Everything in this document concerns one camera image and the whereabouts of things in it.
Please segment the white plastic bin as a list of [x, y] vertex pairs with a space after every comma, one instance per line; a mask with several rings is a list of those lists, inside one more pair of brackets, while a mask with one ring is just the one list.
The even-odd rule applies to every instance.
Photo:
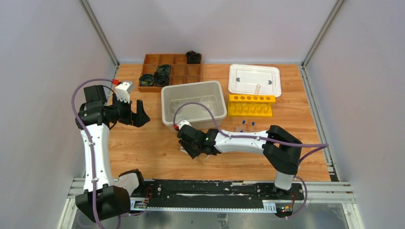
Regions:
[[[215, 97], [216, 107], [212, 113], [206, 106], [199, 103], [202, 96]], [[179, 101], [179, 108], [173, 114], [170, 111], [170, 103]], [[187, 120], [196, 129], [215, 128], [211, 115], [217, 124], [227, 116], [227, 109], [221, 84], [218, 81], [206, 81], [198, 83], [186, 83], [165, 86], [161, 90], [162, 122], [172, 131], [173, 122]]]

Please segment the white bin lid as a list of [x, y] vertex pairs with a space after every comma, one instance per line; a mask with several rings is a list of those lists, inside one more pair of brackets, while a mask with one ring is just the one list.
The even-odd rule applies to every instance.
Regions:
[[277, 67], [232, 64], [229, 68], [228, 91], [231, 94], [254, 95], [260, 84], [259, 95], [282, 95], [281, 75]]

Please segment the clear test tube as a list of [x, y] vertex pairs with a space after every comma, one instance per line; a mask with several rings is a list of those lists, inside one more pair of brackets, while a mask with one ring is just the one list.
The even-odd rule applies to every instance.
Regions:
[[260, 84], [257, 84], [257, 85], [256, 85], [256, 89], [255, 89], [254, 95], [259, 95], [260, 89], [261, 89], [261, 85], [260, 85]]

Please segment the small clear glass jar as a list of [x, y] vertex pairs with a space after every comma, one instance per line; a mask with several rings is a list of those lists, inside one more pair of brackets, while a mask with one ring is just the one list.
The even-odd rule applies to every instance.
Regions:
[[170, 103], [170, 111], [174, 114], [179, 108], [179, 101], [173, 100]]

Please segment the clear glass beaker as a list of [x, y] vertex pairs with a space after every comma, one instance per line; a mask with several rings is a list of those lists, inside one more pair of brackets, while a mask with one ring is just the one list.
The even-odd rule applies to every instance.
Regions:
[[199, 100], [199, 103], [203, 104], [206, 106], [212, 113], [215, 110], [216, 107], [216, 100], [215, 97], [212, 96], [202, 96]]

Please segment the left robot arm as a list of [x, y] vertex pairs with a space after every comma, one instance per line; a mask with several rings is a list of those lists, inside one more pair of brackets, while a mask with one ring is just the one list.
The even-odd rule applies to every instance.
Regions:
[[116, 123], [142, 127], [150, 118], [144, 111], [143, 101], [136, 101], [136, 112], [131, 110], [130, 93], [134, 84], [118, 82], [112, 91], [112, 104], [107, 105], [103, 85], [84, 88], [85, 103], [75, 113], [85, 147], [85, 184], [83, 194], [75, 197], [76, 206], [92, 222], [121, 216], [130, 212], [130, 196], [141, 197], [146, 184], [138, 169], [123, 172], [114, 180], [108, 141]]

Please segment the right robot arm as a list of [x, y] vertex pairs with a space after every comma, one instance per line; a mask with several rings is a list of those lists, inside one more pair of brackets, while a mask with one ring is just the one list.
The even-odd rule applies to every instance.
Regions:
[[292, 192], [292, 181], [298, 173], [301, 142], [286, 130], [272, 125], [267, 131], [237, 133], [209, 129], [197, 130], [190, 125], [179, 128], [177, 137], [191, 158], [200, 154], [218, 155], [245, 152], [263, 155], [276, 170], [273, 194], [285, 199]]

